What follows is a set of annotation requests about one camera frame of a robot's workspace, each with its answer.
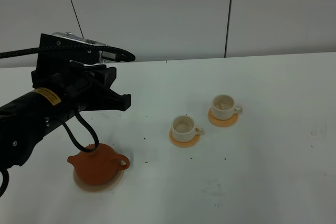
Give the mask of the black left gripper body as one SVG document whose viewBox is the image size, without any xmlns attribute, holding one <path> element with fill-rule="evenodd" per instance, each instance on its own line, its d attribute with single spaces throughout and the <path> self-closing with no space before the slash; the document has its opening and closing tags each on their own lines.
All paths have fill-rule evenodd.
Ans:
<svg viewBox="0 0 336 224">
<path fill-rule="evenodd" d="M 47 88 L 82 111 L 93 86 L 110 88 L 117 77 L 115 67 L 102 63 L 106 58 L 116 60 L 116 48 L 72 34 L 42 34 L 33 87 Z"/>
</svg>

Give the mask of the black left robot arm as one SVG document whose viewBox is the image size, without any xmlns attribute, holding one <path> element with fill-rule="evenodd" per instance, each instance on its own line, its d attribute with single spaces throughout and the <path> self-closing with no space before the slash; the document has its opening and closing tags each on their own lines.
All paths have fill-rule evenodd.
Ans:
<svg viewBox="0 0 336 224">
<path fill-rule="evenodd" d="M 44 136 L 70 118 L 76 118 L 99 140 L 81 111 L 125 111 L 131 105 L 129 94 L 111 90 L 116 68 L 100 64 L 101 58 L 132 62 L 135 55 L 97 42 L 71 40 L 41 34 L 37 48 L 4 52 L 2 58 L 37 54 L 31 73 L 31 92 L 1 107 L 1 169 L 22 166 Z"/>
</svg>

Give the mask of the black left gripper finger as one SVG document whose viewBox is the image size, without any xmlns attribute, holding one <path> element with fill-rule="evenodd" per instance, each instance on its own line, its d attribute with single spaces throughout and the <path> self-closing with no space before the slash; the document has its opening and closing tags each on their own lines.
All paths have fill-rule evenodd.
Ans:
<svg viewBox="0 0 336 224">
<path fill-rule="evenodd" d="M 93 86 L 84 111 L 126 111 L 131 106 L 131 94 L 120 95 L 105 86 Z"/>
</svg>

